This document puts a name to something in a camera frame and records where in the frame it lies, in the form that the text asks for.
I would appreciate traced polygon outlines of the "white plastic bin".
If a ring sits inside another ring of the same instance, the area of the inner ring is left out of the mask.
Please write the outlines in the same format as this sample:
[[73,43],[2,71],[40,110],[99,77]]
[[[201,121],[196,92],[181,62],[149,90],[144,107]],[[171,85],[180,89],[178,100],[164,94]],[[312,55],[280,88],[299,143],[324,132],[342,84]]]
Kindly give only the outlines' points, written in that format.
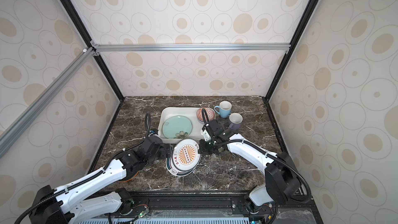
[[162,111],[161,119],[159,123],[159,136],[165,144],[177,144],[183,139],[167,139],[162,134],[162,126],[164,122],[173,116],[185,116],[192,122],[192,132],[189,134],[189,139],[193,139],[195,141],[199,141],[203,139],[202,135],[202,127],[204,124],[200,123],[197,119],[197,110],[200,108],[197,107],[167,107]]

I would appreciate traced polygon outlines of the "white plate green red rim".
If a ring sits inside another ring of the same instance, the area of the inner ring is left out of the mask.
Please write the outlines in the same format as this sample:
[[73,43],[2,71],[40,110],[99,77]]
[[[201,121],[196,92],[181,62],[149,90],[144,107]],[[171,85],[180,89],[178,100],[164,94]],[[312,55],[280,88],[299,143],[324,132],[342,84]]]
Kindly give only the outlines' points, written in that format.
[[191,174],[198,163],[190,164],[190,165],[184,165],[181,162],[175,162],[173,158],[167,158],[166,159],[166,168],[167,170],[173,175],[177,177],[184,177],[189,174]]

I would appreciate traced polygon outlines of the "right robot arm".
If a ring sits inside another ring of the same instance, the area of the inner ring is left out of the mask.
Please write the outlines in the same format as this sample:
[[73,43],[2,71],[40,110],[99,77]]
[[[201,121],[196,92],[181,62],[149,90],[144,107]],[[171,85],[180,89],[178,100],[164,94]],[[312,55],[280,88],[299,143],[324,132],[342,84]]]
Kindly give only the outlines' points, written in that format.
[[292,158],[286,153],[268,151],[248,141],[237,131],[223,127],[216,121],[207,122],[202,127],[199,153],[211,155],[223,148],[241,156],[253,164],[265,177],[265,183],[248,194],[248,208],[257,209],[264,204],[288,201],[308,203],[312,192],[308,182],[297,171]]

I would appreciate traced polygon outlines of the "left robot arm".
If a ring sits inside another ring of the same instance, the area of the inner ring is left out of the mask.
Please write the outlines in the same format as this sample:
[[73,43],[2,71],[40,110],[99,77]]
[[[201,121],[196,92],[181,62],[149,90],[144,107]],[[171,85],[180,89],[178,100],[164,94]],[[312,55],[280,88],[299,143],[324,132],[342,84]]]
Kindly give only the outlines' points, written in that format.
[[41,188],[30,208],[17,219],[32,224],[77,224],[104,214],[129,215],[136,207],[130,193],[117,189],[104,196],[91,196],[117,181],[129,181],[157,159],[171,156],[171,147],[150,132],[139,144],[116,153],[105,166],[69,184]]

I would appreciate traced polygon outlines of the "white plate orange sunburst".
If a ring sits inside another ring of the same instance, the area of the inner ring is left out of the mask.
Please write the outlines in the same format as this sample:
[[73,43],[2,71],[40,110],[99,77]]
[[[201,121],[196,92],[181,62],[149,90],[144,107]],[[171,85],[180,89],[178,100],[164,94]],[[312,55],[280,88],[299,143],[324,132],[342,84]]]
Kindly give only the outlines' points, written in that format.
[[199,144],[193,139],[184,139],[173,150],[172,163],[182,172],[193,170],[200,162]]

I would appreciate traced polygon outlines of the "mint green flower plate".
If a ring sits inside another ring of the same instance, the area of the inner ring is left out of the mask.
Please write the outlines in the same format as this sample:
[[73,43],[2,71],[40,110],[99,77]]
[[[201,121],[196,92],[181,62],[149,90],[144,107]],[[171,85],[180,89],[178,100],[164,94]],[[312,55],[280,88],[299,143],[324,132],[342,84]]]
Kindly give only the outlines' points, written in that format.
[[162,126],[162,134],[167,139],[184,139],[192,132],[192,122],[185,116],[173,116]]

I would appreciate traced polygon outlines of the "purple bowl patterned inside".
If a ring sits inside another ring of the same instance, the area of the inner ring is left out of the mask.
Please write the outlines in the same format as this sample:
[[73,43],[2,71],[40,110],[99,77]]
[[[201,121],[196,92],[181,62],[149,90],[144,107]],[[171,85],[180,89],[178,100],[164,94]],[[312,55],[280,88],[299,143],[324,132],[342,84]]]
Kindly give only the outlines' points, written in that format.
[[198,121],[202,124],[205,123],[204,117],[206,118],[207,122],[215,119],[215,111],[208,107],[198,109],[196,115]]

